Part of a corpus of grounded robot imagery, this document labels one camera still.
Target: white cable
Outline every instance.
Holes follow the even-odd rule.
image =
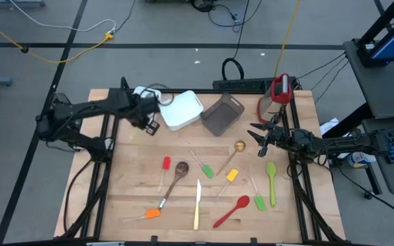
[[[101,22],[97,23],[95,26],[93,26],[93,27],[91,27],[91,28],[89,28],[89,29],[86,29],[86,30],[75,29],[75,28],[72,28],[72,27],[65,27],[65,26],[60,27],[60,26],[56,26],[56,25],[46,25],[46,24],[42,24],[42,23],[38,22],[37,20],[33,19],[33,18],[32,18],[31,16],[29,16],[27,13],[25,13],[19,6],[17,6],[17,4],[15,4],[15,2],[13,2],[13,0],[10,0],[10,2],[14,5],[14,7],[16,7],[19,11],[21,11],[26,17],[28,17],[30,20],[32,20],[32,21],[35,22],[36,24],[41,25],[41,26],[43,26],[43,27],[53,27],[53,28],[71,29],[71,30],[74,30],[74,31],[90,31],[90,30],[94,29],[95,27],[98,27],[99,25],[101,25],[101,24],[103,24],[103,23],[105,23],[105,22],[112,22],[112,23],[114,24],[114,27],[113,27],[110,31],[108,31],[108,32],[109,32],[109,33],[114,33],[114,32],[115,32],[116,22],[115,22],[114,20],[110,20],[110,19],[102,20]]]

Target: yellow cable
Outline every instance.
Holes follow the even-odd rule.
[[[276,63],[276,69],[274,71],[274,77],[276,77],[278,75],[279,63],[280,63],[280,60],[282,59],[282,54],[284,53],[285,44],[288,41],[288,36],[290,34],[291,27],[293,26],[294,17],[296,17],[296,14],[298,13],[299,5],[300,5],[300,0],[298,0],[298,2],[295,4],[293,16],[291,17],[290,23],[288,25],[287,33],[285,34],[285,39],[284,39],[284,42],[282,43],[282,48],[281,48],[280,53],[279,53],[278,63]]]
[[[20,45],[20,44],[18,44],[17,42],[13,41],[13,39],[11,39],[9,36],[7,36],[5,33],[3,33],[1,30],[0,30],[0,34],[1,34],[6,40],[8,40],[8,41],[10,41],[12,44],[14,44],[16,47],[20,48],[21,50],[24,49],[24,47],[23,47],[22,45]],[[41,57],[40,55],[38,55],[38,54],[36,54],[36,53],[34,53],[34,52],[31,52],[31,51],[30,51],[30,52],[28,52],[28,53],[29,53],[30,55],[33,55],[34,57],[37,57],[38,59],[41,59],[41,60],[44,61],[44,62],[49,62],[49,63],[52,63],[52,64],[62,64],[62,63],[69,62],[69,61],[72,61],[72,60],[74,60],[74,59],[77,59],[80,55],[83,55],[84,53],[86,53],[86,52],[88,52],[88,51],[91,51],[91,50],[93,50],[93,49],[99,47],[100,45],[104,44],[106,41],[111,40],[112,38],[114,38],[113,35],[111,35],[110,33],[106,33],[106,35],[105,35],[103,41],[101,41],[101,42],[99,42],[98,44],[96,44],[96,45],[94,45],[94,46],[92,46],[92,47],[90,47],[90,48],[88,48],[88,49],[86,49],[86,50],[84,50],[84,51],[82,51],[82,52],[76,54],[74,57],[71,57],[71,58],[66,59],[66,60],[64,60],[64,61],[51,61],[51,60],[48,60],[48,59],[46,59],[46,58]]]

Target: gold spoon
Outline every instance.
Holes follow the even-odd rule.
[[[167,199],[170,196],[172,188],[175,186],[177,180],[185,177],[186,174],[188,173],[188,170],[189,170],[189,166],[188,166],[188,164],[186,162],[182,161],[182,162],[180,162],[179,164],[176,165],[174,180],[172,181],[172,184],[170,185],[170,188],[168,189],[167,193],[162,198],[162,201],[161,201],[161,203],[159,204],[159,207],[158,207],[159,210],[162,209],[163,205],[165,205],[165,203],[167,202]]]
[[[216,176],[218,176],[218,174],[220,174],[220,172],[223,170],[223,168],[226,167],[227,163],[229,163],[229,161],[231,161],[232,157],[235,155],[236,152],[243,152],[245,148],[246,148],[246,143],[244,143],[243,141],[237,141],[235,143],[234,153],[229,156],[229,158],[226,160],[226,162],[224,162],[223,166],[221,166],[220,170],[218,170]]]

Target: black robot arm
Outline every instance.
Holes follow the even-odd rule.
[[[119,91],[109,94],[104,100],[54,105],[46,113],[36,116],[36,133],[39,139],[46,142],[61,140],[70,146],[85,148],[93,161],[103,162],[108,158],[105,139],[81,134],[73,122],[109,113],[154,135],[159,124],[151,120],[148,114],[157,112],[159,101],[155,96],[141,98],[138,94]]]
[[[268,130],[266,136],[260,136],[252,131],[249,134],[261,146],[258,156],[265,156],[267,145],[272,144],[295,154],[298,160],[312,163],[321,154],[339,154],[345,152],[364,152],[366,154],[383,155],[386,150],[381,150],[374,144],[377,133],[362,134],[354,131],[352,136],[321,139],[304,129],[290,129],[291,134],[286,135],[281,126],[268,126],[268,124],[250,124],[261,130]]]

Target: green spoon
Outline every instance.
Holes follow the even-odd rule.
[[[276,206],[276,194],[274,191],[274,174],[276,174],[276,166],[273,162],[269,161],[267,163],[266,170],[270,177],[270,204],[272,205],[272,208],[274,208]]]

